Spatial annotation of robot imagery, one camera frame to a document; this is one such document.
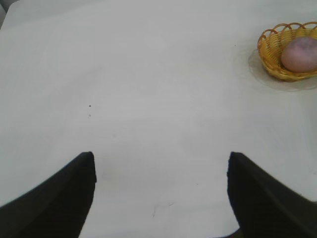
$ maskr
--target white surface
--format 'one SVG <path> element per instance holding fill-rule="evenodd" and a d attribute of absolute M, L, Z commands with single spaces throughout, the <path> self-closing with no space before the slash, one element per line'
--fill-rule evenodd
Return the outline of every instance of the white surface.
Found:
<path fill-rule="evenodd" d="M 0 28 L 2 26 L 2 23 L 4 21 L 5 18 L 5 10 L 4 8 L 0 5 Z"/>
<path fill-rule="evenodd" d="M 82 151 L 98 176 L 82 238 L 233 232 L 231 151 L 316 199 L 317 83 L 274 82 L 254 52 L 263 30 L 314 20 L 316 6 L 14 3 L 0 31 L 0 204 Z"/>

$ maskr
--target pink fruit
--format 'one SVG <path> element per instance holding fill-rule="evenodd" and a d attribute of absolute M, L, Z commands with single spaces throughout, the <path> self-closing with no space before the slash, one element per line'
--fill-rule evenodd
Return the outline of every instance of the pink fruit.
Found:
<path fill-rule="evenodd" d="M 311 37 L 296 38 L 285 47 L 281 61 L 292 72 L 317 70 L 317 40 Z"/>

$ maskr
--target wicker basket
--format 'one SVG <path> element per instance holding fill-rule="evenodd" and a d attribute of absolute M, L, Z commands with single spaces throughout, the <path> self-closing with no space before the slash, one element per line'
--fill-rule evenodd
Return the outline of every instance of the wicker basket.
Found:
<path fill-rule="evenodd" d="M 317 71 L 295 73 L 287 70 L 280 57 L 286 45 L 296 37 L 310 36 L 317 39 L 317 22 L 305 24 L 278 24 L 262 33 L 258 40 L 258 51 L 262 64 L 270 75 L 284 81 L 295 82 L 317 76 Z"/>

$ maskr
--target yellow wicker basket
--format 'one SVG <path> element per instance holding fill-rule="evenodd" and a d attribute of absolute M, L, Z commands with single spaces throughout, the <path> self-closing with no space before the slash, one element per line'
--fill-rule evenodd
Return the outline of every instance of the yellow wicker basket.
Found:
<path fill-rule="evenodd" d="M 270 75 L 290 82 L 317 76 L 317 71 L 307 73 L 291 72 L 281 63 L 280 57 L 286 45 L 296 37 L 303 36 L 317 39 L 317 22 L 307 22 L 305 24 L 297 22 L 282 23 L 262 33 L 258 40 L 258 51 L 262 64 Z"/>

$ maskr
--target scuff mark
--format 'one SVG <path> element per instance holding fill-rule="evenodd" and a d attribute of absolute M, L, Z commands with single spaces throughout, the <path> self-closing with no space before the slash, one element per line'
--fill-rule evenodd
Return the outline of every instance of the scuff mark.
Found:
<path fill-rule="evenodd" d="M 155 206 L 153 209 L 153 218 L 155 217 L 155 213 L 157 212 L 157 207 Z"/>

